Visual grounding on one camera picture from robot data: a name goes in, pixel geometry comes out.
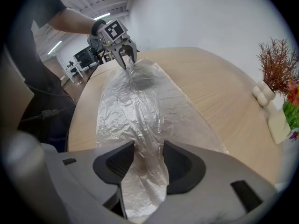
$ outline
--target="round table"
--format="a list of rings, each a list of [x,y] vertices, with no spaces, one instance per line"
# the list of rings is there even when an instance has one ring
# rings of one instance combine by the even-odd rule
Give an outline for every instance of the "round table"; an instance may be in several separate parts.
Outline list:
[[[165,48],[137,53],[156,62],[192,101],[229,154],[275,184],[282,146],[275,145],[267,118],[276,108],[262,108],[252,95],[256,83],[228,61],[199,48]],[[97,68],[78,101],[69,131],[69,151],[96,147],[102,87],[115,60]]]

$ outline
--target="plastic bag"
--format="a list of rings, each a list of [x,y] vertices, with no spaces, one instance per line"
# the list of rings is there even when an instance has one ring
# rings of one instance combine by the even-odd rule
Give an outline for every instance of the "plastic bag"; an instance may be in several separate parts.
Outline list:
[[[121,183],[129,219],[149,216],[165,199],[164,140],[226,151],[188,97],[148,59],[112,71],[102,90],[97,145],[130,140],[134,162]]]

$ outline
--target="floor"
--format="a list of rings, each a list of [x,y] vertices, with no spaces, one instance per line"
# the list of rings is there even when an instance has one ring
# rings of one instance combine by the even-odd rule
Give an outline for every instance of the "floor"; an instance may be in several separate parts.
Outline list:
[[[86,86],[86,81],[89,77],[89,75],[92,73],[94,67],[88,69],[87,71],[82,71],[83,78],[77,73],[74,75],[74,82],[73,83],[71,80],[68,80],[63,88],[64,90],[76,101],[78,102],[81,93]]]

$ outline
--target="black sleeve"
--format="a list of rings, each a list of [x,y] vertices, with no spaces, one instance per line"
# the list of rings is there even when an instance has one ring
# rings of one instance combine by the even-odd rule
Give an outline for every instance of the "black sleeve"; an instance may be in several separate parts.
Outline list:
[[[33,20],[36,21],[39,28],[66,9],[61,0],[34,0],[33,6]]]

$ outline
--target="black pants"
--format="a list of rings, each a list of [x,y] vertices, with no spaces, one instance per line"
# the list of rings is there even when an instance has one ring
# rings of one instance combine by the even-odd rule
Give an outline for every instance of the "black pants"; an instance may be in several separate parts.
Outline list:
[[[53,145],[58,152],[64,152],[67,148],[66,137],[71,124],[71,119],[75,111],[75,104],[61,88],[55,94],[65,96],[51,96],[48,94],[38,94],[38,99],[31,102],[42,104],[38,111],[32,113],[36,116],[44,110],[62,110],[57,116],[41,120],[36,119],[25,123],[20,123],[18,129],[26,131],[35,136],[40,142]]]

